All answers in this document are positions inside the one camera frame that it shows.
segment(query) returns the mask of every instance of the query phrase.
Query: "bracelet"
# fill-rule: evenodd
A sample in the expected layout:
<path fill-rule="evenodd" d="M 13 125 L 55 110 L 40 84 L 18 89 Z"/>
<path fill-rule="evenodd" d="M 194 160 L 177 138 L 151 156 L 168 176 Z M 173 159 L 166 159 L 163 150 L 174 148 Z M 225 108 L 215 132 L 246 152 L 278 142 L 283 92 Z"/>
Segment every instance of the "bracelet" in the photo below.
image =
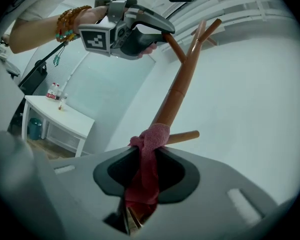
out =
<path fill-rule="evenodd" d="M 55 38 L 58 42 L 73 41 L 80 37 L 79 34 L 74 33 L 74 21 L 79 13 L 83 10 L 92 8 L 89 5 L 81 6 L 75 9 L 66 10 L 60 15 L 56 23 Z"/>

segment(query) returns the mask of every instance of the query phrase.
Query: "trash bin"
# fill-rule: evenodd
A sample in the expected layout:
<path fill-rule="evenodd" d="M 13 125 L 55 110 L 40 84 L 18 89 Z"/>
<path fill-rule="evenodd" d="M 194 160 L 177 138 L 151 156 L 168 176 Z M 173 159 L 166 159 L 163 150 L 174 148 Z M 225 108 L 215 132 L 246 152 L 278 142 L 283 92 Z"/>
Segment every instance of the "trash bin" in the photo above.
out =
<path fill-rule="evenodd" d="M 41 137 L 42 122 L 38 118 L 31 118 L 29 121 L 29 138 L 38 140 Z"/>

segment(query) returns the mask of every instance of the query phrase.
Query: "pink cloth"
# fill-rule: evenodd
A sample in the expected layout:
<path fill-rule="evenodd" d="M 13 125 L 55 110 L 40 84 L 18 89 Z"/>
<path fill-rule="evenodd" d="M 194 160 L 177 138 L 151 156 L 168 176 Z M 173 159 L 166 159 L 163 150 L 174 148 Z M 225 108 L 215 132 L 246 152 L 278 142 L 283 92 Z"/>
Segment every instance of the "pink cloth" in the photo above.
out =
<path fill-rule="evenodd" d="M 167 144 L 170 127 L 162 124 L 152 124 L 139 137 L 130 139 L 130 146 L 139 148 L 139 170 L 125 191 L 125 204 L 132 207 L 136 203 L 156 205 L 159 195 L 157 159 L 155 149 Z"/>

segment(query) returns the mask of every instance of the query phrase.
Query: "white table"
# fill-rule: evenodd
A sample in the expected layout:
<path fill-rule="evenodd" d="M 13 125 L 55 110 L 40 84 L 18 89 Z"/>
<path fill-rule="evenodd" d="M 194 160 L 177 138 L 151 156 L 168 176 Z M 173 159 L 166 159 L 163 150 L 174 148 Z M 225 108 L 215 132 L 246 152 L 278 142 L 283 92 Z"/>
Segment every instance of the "white table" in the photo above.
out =
<path fill-rule="evenodd" d="M 47 122 L 49 122 L 79 139 L 75 157 L 80 157 L 90 129 L 95 120 L 68 105 L 63 106 L 62 109 L 59 110 L 59 102 L 51 98 L 47 98 L 46 96 L 26 95 L 25 100 L 26 102 L 22 118 L 22 139 L 27 139 L 29 112 L 30 109 L 33 109 L 44 118 L 42 122 L 41 138 L 45 138 Z"/>

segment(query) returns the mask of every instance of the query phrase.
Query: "floor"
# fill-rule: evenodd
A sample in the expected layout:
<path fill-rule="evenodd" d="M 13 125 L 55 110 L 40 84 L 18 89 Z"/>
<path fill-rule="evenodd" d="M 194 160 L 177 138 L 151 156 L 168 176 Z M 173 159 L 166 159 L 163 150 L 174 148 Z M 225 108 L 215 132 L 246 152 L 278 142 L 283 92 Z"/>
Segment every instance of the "floor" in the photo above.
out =
<path fill-rule="evenodd" d="M 14 126 L 12 128 L 11 134 L 14 136 L 18 136 L 21 138 L 21 127 Z M 75 157 L 75 153 L 60 147 L 47 139 L 38 139 L 32 140 L 29 137 L 27 138 L 26 142 L 29 146 L 33 149 L 39 149 L 45 151 L 49 160 L 54 159 L 65 159 L 65 158 L 73 158 Z M 130 230 L 130 236 L 133 235 L 138 231 L 138 227 L 136 226 L 133 218 L 131 217 L 128 209 L 127 209 L 127 219 L 128 219 L 128 227 Z"/>

